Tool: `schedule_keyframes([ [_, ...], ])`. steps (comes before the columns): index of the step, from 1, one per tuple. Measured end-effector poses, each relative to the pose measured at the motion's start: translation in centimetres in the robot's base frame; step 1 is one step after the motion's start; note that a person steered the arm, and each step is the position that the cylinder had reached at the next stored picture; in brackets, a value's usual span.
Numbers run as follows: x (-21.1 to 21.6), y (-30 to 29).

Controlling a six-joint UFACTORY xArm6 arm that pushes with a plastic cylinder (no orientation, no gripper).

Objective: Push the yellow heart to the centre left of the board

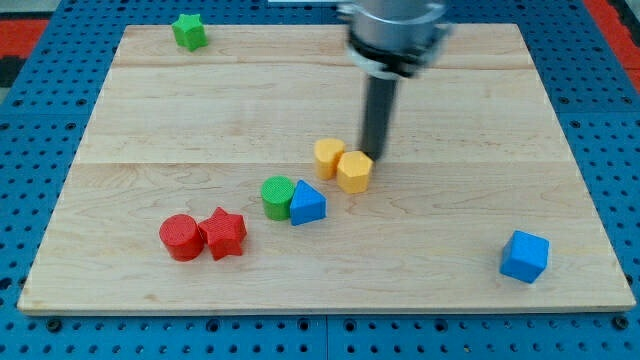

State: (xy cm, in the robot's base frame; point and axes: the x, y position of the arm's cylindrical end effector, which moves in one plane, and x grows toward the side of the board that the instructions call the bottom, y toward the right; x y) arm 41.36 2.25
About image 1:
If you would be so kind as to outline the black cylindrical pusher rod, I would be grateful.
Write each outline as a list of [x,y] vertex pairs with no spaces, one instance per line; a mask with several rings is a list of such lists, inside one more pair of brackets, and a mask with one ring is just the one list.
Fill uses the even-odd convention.
[[397,84],[397,80],[367,77],[359,147],[373,161],[384,153]]

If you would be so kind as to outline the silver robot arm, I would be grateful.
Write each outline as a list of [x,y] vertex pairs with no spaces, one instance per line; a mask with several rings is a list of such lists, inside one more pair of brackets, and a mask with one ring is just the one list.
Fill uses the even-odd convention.
[[367,75],[359,148],[372,160],[384,153],[398,83],[439,56],[452,25],[438,0],[358,0],[338,6],[347,23],[346,49]]

